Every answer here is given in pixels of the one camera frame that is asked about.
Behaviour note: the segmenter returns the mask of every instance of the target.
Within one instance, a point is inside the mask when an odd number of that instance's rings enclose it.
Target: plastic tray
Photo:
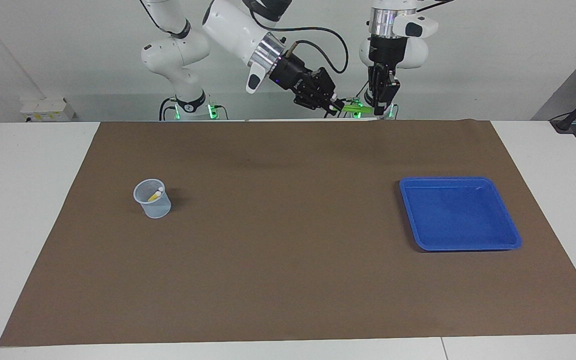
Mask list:
[[[401,194],[426,251],[518,249],[519,232],[494,183],[485,177],[407,177]]]

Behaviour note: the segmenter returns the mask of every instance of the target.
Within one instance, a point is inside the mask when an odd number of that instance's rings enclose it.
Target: table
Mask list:
[[[499,137],[576,267],[576,139],[549,123],[496,121]],[[0,123],[0,335],[98,123]],[[553,359],[576,335],[0,348],[0,358]]]

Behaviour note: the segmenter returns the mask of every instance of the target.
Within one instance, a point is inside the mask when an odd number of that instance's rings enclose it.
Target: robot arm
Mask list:
[[[417,0],[373,0],[370,10],[370,38],[359,50],[368,66],[368,89],[364,98],[381,116],[401,84],[396,69],[420,68],[428,59],[423,39],[437,32],[439,23],[417,13]]]
[[[291,0],[244,0],[247,8],[274,25]],[[325,68],[312,71],[282,41],[227,0],[213,0],[203,18],[203,29],[220,46],[250,68],[249,94],[269,77],[284,90],[295,93],[295,104],[311,110],[322,108],[336,115],[344,103],[334,92],[335,84]]]
[[[206,93],[194,71],[185,68],[205,59],[210,44],[204,34],[192,30],[178,0],[140,0],[153,23],[169,37],[146,45],[141,60],[147,68],[170,80],[178,110],[186,118],[210,118]]]

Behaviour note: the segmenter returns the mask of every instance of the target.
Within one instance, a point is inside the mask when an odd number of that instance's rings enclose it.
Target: electrical outlet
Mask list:
[[[21,114],[28,122],[65,122],[73,121],[75,111],[64,98],[46,98],[25,102]]]

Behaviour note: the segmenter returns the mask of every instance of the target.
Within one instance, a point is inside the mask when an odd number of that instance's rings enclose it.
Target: brown paper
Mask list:
[[[522,248],[421,250],[408,176],[490,178]],[[576,269],[488,122],[102,123],[0,346],[563,333]]]

